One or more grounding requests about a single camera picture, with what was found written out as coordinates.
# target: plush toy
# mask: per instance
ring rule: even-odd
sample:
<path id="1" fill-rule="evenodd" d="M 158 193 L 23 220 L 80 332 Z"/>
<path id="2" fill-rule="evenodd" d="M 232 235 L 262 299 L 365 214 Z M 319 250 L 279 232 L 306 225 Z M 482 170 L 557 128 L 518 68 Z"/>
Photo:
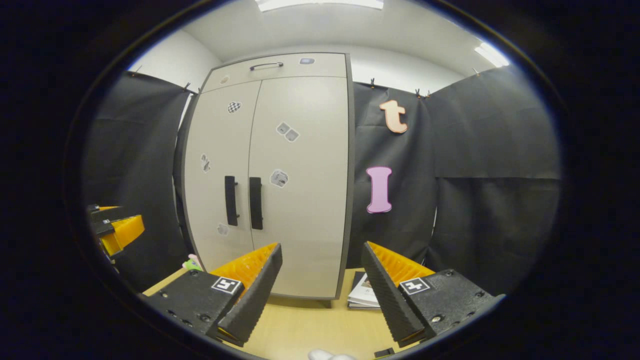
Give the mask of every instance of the plush toy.
<path id="1" fill-rule="evenodd" d="M 194 254 L 189 254 L 189 260 L 182 263 L 182 267 L 187 270 L 198 270 L 202 271 L 202 266 L 200 266 L 200 261 L 198 257 Z"/>
<path id="2" fill-rule="evenodd" d="M 346 354 L 333 355 L 332 353 L 321 350 L 319 348 L 311 350 L 308 357 L 309 360 L 356 360 L 356 358 L 353 356 L 349 356 Z"/>

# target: black curtain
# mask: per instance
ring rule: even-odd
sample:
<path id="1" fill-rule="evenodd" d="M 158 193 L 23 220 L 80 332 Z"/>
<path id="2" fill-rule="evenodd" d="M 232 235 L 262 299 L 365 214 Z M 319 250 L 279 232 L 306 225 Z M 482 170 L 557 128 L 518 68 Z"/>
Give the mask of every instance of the black curtain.
<path id="1" fill-rule="evenodd" d="M 433 131 L 423 99 L 415 94 L 354 83 L 355 187 L 348 268 L 361 267 L 362 245 L 372 241 L 414 261 L 422 262 L 433 230 L 436 181 L 433 162 Z M 396 100 L 405 108 L 401 121 L 408 130 L 393 133 L 387 127 L 380 104 Z M 369 167 L 390 167 L 388 213 L 370 214 Z"/>
<path id="2" fill-rule="evenodd" d="M 120 274 L 144 291 L 180 268 L 187 248 L 173 200 L 173 152 L 188 92 L 126 72 L 108 90 L 90 128 L 85 203 L 142 215 L 144 233 L 116 255 Z"/>
<path id="3" fill-rule="evenodd" d="M 348 267 L 361 266 L 370 240 L 435 271 L 454 268 L 494 295 L 513 290 L 546 244 L 560 192 L 553 120 L 526 77 L 508 66 L 428 98 L 359 83 L 354 96 Z M 403 134 L 386 126 L 379 105 L 388 100 L 406 109 Z M 393 171 L 388 213 L 366 211 L 371 166 Z"/>

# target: checkered sticker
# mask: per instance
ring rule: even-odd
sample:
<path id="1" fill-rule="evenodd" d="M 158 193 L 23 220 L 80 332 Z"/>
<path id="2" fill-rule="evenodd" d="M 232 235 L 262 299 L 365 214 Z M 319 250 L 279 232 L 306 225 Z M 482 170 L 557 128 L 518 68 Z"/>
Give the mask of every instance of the checkered sticker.
<path id="1" fill-rule="evenodd" d="M 229 106 L 227 106 L 227 111 L 229 111 L 230 114 L 235 113 L 236 111 L 240 110 L 240 107 L 242 106 L 242 103 L 239 101 L 232 101 L 229 103 Z"/>
<path id="2" fill-rule="evenodd" d="M 240 282 L 238 280 L 229 279 L 226 277 L 220 277 L 214 284 L 211 286 L 212 289 L 220 290 L 223 293 L 233 294 L 238 289 Z"/>
<path id="3" fill-rule="evenodd" d="M 419 293 L 420 291 L 424 291 L 430 289 L 431 287 L 427 285 L 421 278 L 416 277 L 415 279 L 403 281 L 400 283 L 400 286 L 403 287 L 407 295 L 413 295 L 415 293 Z"/>

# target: table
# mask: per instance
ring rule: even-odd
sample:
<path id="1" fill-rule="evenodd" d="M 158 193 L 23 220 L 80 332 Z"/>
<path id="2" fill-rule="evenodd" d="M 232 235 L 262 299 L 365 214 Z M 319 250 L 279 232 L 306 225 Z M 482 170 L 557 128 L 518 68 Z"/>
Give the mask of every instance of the table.
<path id="1" fill-rule="evenodd" d="M 186 271 L 181 268 L 143 294 L 152 295 Z M 374 352 L 386 348 L 399 352 L 382 311 L 347 307 L 347 296 L 351 292 L 356 271 L 364 270 L 345 270 L 338 300 L 270 297 L 244 347 L 227 342 L 224 344 L 255 356 L 276 360 L 306 360 L 307 354 L 316 348 L 333 354 L 351 355 L 358 360 L 371 360 Z"/>

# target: white cabinet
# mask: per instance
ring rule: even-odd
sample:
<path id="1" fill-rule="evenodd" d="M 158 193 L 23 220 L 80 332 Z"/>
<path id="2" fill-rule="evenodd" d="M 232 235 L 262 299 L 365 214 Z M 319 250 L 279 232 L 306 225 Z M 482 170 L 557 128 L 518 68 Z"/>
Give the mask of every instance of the white cabinet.
<path id="1" fill-rule="evenodd" d="M 269 64 L 266 72 L 247 66 L 261 63 Z M 220 87 L 220 74 L 236 80 Z M 353 184 L 348 55 L 242 61 L 212 70 L 203 89 L 213 90 L 195 103 L 183 162 L 185 216 L 203 266 L 211 271 L 279 242 L 283 263 L 273 294 L 338 297 Z M 230 176 L 237 184 L 225 187 Z"/>

